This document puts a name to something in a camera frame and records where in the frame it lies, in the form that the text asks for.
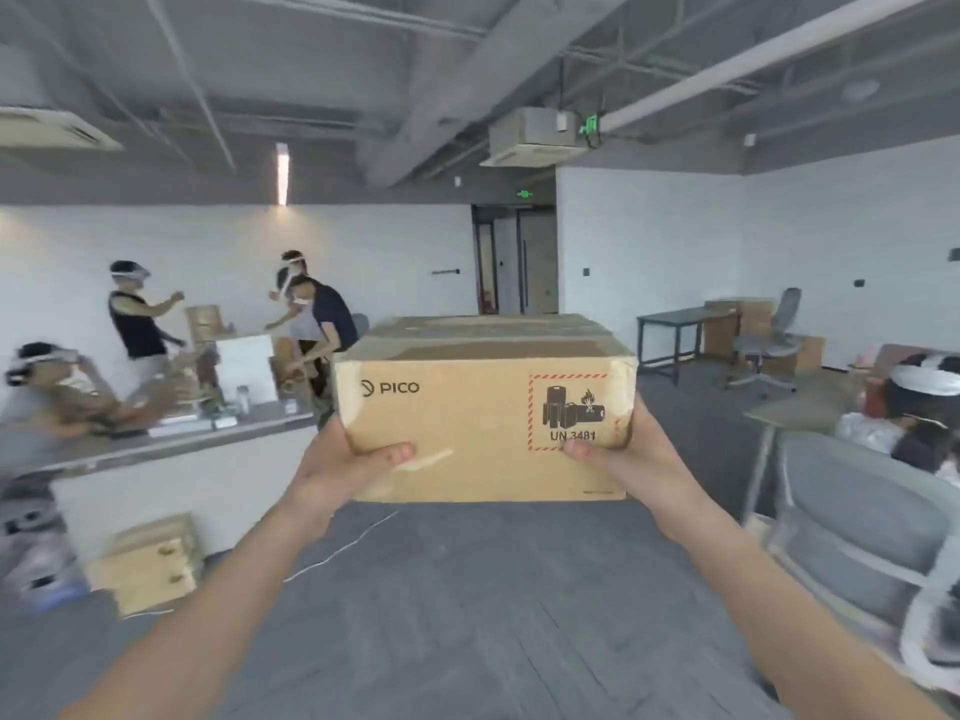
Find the person's right hand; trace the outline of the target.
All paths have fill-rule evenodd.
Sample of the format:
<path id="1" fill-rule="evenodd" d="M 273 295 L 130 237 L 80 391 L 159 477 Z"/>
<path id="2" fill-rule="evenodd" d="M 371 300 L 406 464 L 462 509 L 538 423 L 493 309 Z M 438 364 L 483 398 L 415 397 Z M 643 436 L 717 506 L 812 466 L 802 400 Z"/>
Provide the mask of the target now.
<path id="1" fill-rule="evenodd" d="M 639 393 L 634 395 L 624 472 L 602 472 L 639 501 L 661 532 L 679 540 L 686 519 L 694 515 L 705 493 L 676 451 L 661 424 Z"/>

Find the grey work desk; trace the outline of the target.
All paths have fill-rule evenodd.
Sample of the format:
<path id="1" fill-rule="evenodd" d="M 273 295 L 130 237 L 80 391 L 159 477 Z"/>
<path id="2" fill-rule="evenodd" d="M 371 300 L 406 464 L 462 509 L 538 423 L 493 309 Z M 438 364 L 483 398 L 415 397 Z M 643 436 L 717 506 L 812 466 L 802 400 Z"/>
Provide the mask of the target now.
<path id="1" fill-rule="evenodd" d="M 14 477 L 49 480 L 84 567 L 115 535 L 178 515 L 191 517 L 210 556 L 233 548 L 282 495 L 317 425 L 313 410 L 271 402 L 222 430 L 63 440 Z"/>

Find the dark door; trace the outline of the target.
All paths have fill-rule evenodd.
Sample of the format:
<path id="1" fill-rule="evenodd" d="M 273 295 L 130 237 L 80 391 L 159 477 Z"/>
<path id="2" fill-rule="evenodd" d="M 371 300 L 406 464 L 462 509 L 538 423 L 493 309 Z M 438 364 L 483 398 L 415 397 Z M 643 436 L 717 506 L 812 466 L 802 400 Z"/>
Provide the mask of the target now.
<path id="1" fill-rule="evenodd" d="M 554 205 L 472 205 L 480 315 L 561 312 Z"/>

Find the dark metal table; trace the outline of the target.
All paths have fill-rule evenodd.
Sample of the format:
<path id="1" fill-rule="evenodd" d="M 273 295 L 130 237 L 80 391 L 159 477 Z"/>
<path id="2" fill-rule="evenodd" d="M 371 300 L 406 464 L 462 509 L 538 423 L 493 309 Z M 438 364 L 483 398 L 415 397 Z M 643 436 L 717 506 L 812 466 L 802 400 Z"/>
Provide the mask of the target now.
<path id="1" fill-rule="evenodd" d="M 678 387 L 681 378 L 682 365 L 689 361 L 696 361 L 701 356 L 702 329 L 707 321 L 732 316 L 734 312 L 712 312 L 704 306 L 680 309 L 661 313 L 639 315 L 635 324 L 637 334 L 635 351 L 638 359 L 638 375 L 662 375 L 669 379 L 674 387 Z M 671 353 L 666 357 L 644 358 L 645 334 L 648 328 L 665 328 L 673 334 Z M 690 349 L 683 350 L 683 335 L 686 329 L 694 329 L 694 342 Z"/>

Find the person's right forearm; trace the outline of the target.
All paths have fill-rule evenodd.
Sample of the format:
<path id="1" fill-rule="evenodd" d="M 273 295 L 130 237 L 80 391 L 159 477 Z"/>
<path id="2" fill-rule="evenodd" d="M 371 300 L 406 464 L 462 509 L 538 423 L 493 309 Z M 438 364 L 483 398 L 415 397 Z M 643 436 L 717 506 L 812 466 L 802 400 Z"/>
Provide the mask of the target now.
<path id="1" fill-rule="evenodd" d="M 796 720 L 950 720 L 782 569 L 714 502 L 700 496 L 658 514 Z"/>

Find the person's left forearm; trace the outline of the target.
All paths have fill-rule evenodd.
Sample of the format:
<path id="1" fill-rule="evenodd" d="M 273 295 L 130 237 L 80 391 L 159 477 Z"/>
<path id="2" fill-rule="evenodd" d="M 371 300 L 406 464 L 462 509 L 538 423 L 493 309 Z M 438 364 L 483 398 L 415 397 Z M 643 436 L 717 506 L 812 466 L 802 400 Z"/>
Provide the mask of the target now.
<path id="1" fill-rule="evenodd" d="M 305 494 L 283 496 L 200 589 L 161 617 L 56 720 L 203 720 L 297 557 L 326 532 L 336 509 Z"/>

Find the light wooden drawer cabinet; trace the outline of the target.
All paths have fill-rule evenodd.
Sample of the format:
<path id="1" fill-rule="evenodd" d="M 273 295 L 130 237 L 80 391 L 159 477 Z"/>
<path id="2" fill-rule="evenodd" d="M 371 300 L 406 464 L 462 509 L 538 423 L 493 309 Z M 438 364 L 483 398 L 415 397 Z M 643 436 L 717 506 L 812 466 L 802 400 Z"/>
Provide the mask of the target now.
<path id="1" fill-rule="evenodd" d="M 115 533 L 83 570 L 90 589 L 108 593 L 127 618 L 193 593 L 204 565 L 195 522 L 182 513 Z"/>

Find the large cardboard box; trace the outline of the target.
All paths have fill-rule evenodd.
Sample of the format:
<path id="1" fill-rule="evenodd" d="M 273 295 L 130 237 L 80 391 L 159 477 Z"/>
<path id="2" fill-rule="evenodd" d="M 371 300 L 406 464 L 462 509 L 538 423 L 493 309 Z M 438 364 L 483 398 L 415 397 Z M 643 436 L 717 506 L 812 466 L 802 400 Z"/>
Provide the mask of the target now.
<path id="1" fill-rule="evenodd" d="M 702 356 L 730 360 L 738 336 L 769 333 L 777 303 L 762 297 L 734 297 L 707 300 L 703 307 L 711 312 L 734 313 L 702 325 Z"/>

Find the person's left hand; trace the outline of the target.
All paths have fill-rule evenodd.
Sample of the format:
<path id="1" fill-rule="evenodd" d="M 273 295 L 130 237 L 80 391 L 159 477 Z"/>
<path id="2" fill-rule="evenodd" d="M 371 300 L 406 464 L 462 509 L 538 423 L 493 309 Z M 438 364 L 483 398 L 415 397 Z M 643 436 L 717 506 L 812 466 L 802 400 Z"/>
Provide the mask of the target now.
<path id="1" fill-rule="evenodd" d="M 334 414 L 306 450 L 278 509 L 306 541 L 323 535 L 333 516 L 382 477 L 353 477 L 355 452 L 342 420 Z"/>

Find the small cardboard box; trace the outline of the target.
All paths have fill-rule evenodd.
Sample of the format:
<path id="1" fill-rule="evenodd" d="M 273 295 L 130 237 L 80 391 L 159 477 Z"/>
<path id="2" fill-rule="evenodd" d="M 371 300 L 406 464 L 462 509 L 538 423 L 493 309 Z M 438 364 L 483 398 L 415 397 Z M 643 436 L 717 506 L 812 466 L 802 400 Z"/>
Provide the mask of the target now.
<path id="1" fill-rule="evenodd" d="M 763 373 L 782 378 L 809 375 L 821 370 L 826 339 L 819 336 L 798 336 L 795 353 L 764 359 Z"/>

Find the white box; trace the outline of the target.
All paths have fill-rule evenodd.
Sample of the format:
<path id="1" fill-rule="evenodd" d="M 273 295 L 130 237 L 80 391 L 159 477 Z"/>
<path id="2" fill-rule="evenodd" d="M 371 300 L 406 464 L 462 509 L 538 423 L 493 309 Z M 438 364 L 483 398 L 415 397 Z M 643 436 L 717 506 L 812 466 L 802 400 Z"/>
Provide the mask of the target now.
<path id="1" fill-rule="evenodd" d="M 226 403 L 254 407 L 280 401 L 272 365 L 274 341 L 269 334 L 218 338 L 213 345 L 217 381 Z"/>

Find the grey mesh office chair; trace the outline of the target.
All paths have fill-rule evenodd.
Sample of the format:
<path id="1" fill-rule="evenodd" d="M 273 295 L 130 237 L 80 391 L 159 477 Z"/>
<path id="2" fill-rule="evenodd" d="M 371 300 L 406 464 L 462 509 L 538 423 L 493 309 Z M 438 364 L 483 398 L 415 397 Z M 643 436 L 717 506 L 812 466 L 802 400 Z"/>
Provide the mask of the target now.
<path id="1" fill-rule="evenodd" d="M 882 660 L 960 701 L 960 487 L 829 435 L 787 432 L 764 549 Z"/>

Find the brown cardboard box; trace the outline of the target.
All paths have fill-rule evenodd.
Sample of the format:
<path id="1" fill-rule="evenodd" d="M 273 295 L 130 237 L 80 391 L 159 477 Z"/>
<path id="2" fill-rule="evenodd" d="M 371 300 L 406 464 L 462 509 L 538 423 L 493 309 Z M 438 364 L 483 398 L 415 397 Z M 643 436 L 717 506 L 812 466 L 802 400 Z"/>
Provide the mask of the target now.
<path id="1" fill-rule="evenodd" d="M 622 487 L 561 448 L 627 444 L 638 368 L 615 334 L 577 313 L 382 322 L 331 363 L 336 411 L 355 449 L 408 443 L 414 459 L 357 500 L 622 500 Z"/>

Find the ceiling air conditioner unit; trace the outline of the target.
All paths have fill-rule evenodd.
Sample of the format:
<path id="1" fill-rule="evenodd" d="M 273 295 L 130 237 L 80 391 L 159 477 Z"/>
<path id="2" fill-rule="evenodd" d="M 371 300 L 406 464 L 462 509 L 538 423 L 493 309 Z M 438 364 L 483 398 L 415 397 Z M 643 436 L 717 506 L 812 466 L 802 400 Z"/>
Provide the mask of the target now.
<path id="1" fill-rule="evenodd" d="M 0 149 L 120 152 L 124 145 L 69 111 L 0 105 Z"/>
<path id="2" fill-rule="evenodd" d="M 488 128 L 486 168 L 541 169 L 585 153 L 575 114 L 549 107 L 521 107 Z"/>

